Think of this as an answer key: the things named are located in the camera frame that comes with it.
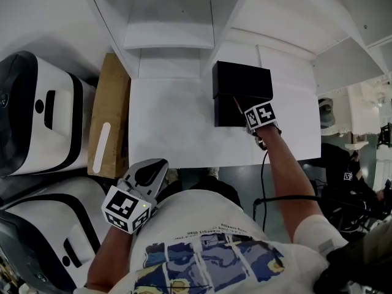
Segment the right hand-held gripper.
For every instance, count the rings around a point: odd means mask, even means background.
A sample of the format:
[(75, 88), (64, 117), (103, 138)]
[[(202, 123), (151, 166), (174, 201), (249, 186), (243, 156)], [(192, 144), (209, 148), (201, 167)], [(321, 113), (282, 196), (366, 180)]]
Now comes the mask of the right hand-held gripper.
[(261, 137), (256, 130), (264, 126), (274, 126), (279, 134), (281, 130), (277, 124), (276, 116), (270, 102), (255, 105), (244, 112), (246, 119), (246, 131), (255, 138), (257, 146), (261, 149), (267, 149)]

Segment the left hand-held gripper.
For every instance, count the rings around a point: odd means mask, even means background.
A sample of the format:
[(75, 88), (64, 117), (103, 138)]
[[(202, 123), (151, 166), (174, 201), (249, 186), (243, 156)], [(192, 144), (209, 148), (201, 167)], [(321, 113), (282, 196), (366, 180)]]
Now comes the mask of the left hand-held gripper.
[(142, 227), (156, 208), (156, 195), (168, 172), (166, 159), (133, 164), (116, 186), (111, 186), (102, 205), (105, 220), (132, 234)]

